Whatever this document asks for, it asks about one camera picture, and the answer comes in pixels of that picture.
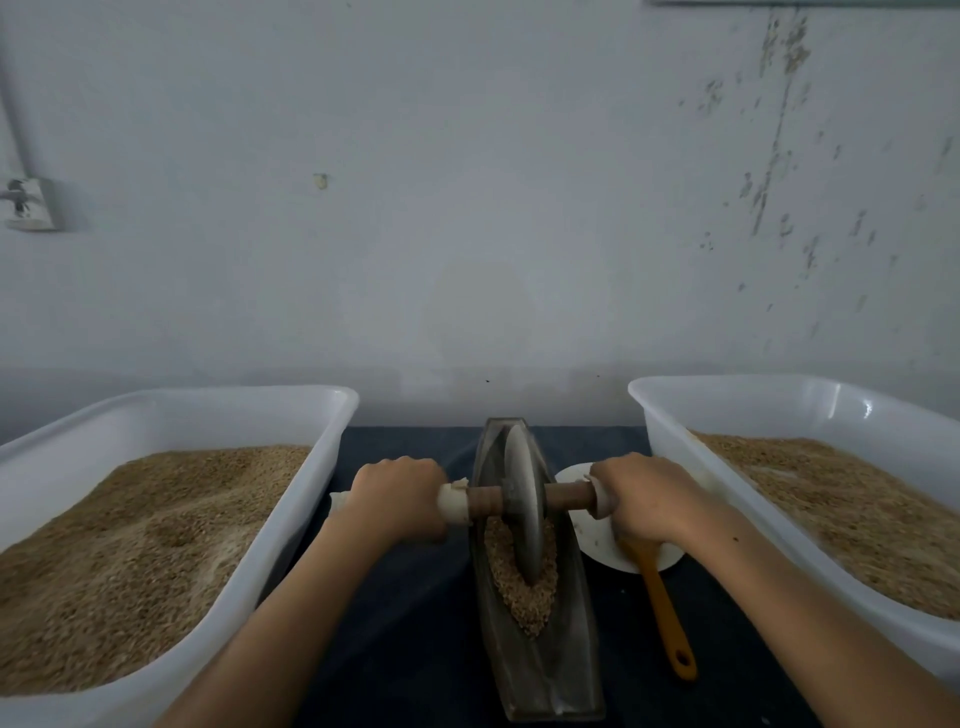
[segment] hand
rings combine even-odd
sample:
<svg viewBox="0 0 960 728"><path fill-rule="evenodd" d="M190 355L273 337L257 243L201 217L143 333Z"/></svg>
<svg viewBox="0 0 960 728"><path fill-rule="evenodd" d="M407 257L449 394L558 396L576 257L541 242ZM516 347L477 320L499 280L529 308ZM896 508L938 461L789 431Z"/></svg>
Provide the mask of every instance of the hand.
<svg viewBox="0 0 960 728"><path fill-rule="evenodd" d="M658 543L682 541L684 528L718 502L682 466L663 457L631 452L593 463L590 474L616 494L613 524Z"/></svg>
<svg viewBox="0 0 960 728"><path fill-rule="evenodd" d="M437 493L448 481L433 460L381 460L365 465L353 478L344 511L363 514L370 528L392 546L400 541L440 541L446 523Z"/></svg>

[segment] medicine roller grinder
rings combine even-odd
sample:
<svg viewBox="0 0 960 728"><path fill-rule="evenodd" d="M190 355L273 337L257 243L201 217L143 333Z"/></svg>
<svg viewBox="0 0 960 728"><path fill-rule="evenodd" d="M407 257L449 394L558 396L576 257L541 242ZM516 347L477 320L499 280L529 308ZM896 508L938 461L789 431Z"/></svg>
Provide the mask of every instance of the medicine roller grinder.
<svg viewBox="0 0 960 728"><path fill-rule="evenodd" d="M331 494L331 508L348 493ZM597 720L606 713L600 684L596 622L573 524L567 510L604 518L613 503L596 481L556 483L520 418L493 418L477 444L473 475L446 484L438 505L451 524L469 523L480 628L504 712L511 721ZM484 529L502 516L514 536L517 569L540 578L543 519L553 522L557 591L547 623L531 639L516 623L493 582Z"/></svg>

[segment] wall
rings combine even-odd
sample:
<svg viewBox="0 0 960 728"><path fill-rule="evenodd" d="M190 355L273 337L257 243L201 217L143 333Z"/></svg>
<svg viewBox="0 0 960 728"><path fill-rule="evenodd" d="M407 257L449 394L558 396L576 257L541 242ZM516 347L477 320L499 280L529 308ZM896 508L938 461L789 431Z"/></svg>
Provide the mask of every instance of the wall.
<svg viewBox="0 0 960 728"><path fill-rule="evenodd" d="M638 420L635 376L805 371L960 416L960 12L32 0L2 24L69 232L0 231L0 439L220 382L345 383L367 423L588 424Z"/></svg>

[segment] person's left arm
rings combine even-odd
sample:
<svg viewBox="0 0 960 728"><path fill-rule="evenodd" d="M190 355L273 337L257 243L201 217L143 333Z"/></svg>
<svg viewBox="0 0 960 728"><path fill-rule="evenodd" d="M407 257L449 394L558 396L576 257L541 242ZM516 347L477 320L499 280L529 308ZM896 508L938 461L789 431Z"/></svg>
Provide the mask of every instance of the person's left arm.
<svg viewBox="0 0 960 728"><path fill-rule="evenodd" d="M287 725L353 593L400 541L437 540L446 525L433 460L360 469L348 505L327 517L300 560L156 726Z"/></svg>

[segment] table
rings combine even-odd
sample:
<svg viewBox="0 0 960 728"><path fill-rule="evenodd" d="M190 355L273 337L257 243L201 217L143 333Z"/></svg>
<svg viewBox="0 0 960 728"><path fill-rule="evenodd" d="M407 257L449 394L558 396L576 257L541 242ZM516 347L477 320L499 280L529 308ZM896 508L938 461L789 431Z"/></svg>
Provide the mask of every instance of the table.
<svg viewBox="0 0 960 728"><path fill-rule="evenodd" d="M629 451L643 427L533 427L554 473ZM432 457L470 477L479 427L349 427L330 491L383 458ZM329 512L324 498L296 557ZM700 670L688 685L663 654L638 575L584 557L600 638L604 726L815 726L816 717L740 609L686 556L663 573ZM298 726L509 725L480 635L467 532L441 546L399 546L374 567L318 666Z"/></svg>

